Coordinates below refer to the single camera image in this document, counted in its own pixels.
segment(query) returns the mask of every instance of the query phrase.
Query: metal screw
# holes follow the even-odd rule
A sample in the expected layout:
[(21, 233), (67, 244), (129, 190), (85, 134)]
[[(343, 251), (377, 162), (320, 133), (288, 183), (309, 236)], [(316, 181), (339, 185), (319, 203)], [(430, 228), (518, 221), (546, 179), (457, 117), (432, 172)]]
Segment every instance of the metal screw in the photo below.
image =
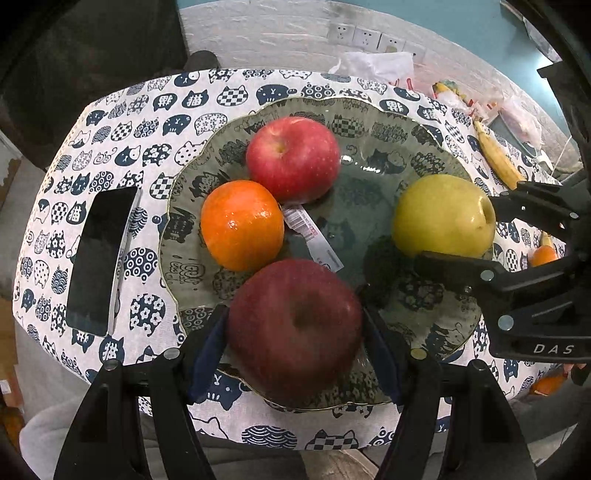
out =
[(178, 348), (168, 348), (164, 351), (164, 358), (166, 360), (174, 360), (175, 358), (178, 358), (180, 354), (181, 350)]
[(107, 360), (105, 362), (105, 370), (110, 372), (111, 370), (114, 370), (115, 368), (117, 368), (118, 365), (119, 365), (119, 360), (117, 360), (116, 358), (111, 358), (110, 360)]
[(495, 278), (495, 273), (492, 270), (483, 270), (480, 273), (480, 278), (484, 281), (491, 281)]
[(427, 352), (422, 348), (413, 348), (410, 350), (410, 356), (415, 360), (425, 360), (427, 358)]
[(499, 317), (498, 325), (501, 330), (508, 332), (513, 328), (514, 323), (511, 315), (501, 315)]

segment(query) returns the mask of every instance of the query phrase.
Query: yellow apple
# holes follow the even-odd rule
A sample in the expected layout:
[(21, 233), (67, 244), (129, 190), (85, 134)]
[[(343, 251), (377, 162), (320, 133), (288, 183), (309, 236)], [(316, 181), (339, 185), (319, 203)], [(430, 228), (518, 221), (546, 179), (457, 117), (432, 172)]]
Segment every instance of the yellow apple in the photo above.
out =
[(401, 195), (392, 238), (409, 257), (431, 251), (479, 258), (491, 247), (495, 226), (495, 210), (480, 188), (452, 175), (429, 175)]

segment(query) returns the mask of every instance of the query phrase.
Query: smartphone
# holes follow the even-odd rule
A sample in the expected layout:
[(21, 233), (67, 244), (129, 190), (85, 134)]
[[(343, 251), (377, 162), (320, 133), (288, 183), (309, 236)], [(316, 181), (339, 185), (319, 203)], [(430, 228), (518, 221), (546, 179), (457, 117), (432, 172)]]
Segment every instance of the smartphone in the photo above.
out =
[(70, 277), (68, 326), (101, 337), (113, 333), (117, 262), (139, 196), (137, 187), (105, 190), (90, 205)]

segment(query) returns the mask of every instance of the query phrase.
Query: cardboard box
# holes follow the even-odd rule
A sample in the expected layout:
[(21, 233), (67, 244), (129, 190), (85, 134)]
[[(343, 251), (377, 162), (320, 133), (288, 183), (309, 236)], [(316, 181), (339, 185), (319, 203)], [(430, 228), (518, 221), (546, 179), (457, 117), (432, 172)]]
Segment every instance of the cardboard box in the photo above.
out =
[(0, 298), (0, 365), (13, 367), (17, 364), (17, 344), (12, 317), (12, 302)]
[(12, 317), (12, 302), (0, 298), (0, 389), (9, 407), (22, 404), (14, 366), (17, 364), (17, 344)]

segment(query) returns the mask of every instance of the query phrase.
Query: glass plate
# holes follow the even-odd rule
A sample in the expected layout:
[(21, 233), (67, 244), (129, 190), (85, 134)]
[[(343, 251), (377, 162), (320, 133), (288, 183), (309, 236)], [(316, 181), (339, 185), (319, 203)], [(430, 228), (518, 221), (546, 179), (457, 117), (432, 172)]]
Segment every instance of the glass plate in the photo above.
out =
[[(215, 305), (230, 304), (250, 276), (221, 268), (211, 257), (199, 228), (201, 206), (222, 183), (248, 178), (245, 151), (250, 139), (267, 122), (283, 116), (305, 116), (326, 125), (341, 147), (342, 168), (334, 187), (306, 205), (345, 265), (337, 275), (353, 288), (371, 283), (370, 294), (381, 305), (384, 320), (413, 348), (424, 348), (438, 359), (455, 353), (470, 338), (480, 309), (473, 299), (414, 276), (391, 241), (391, 222), (400, 194), (420, 177), (470, 177), (459, 160), (440, 148), (429, 126), (351, 98), (280, 100), (223, 126), (197, 157), (191, 155), (195, 145), (187, 142), (188, 163), (168, 201), (159, 261), (184, 330), (203, 327)], [(303, 237), (288, 229), (280, 256), (310, 258)], [(225, 355), (219, 370), (244, 382), (236, 367)], [(388, 401), (360, 351), (350, 374), (333, 388), (303, 404), (284, 407), (317, 410)]]

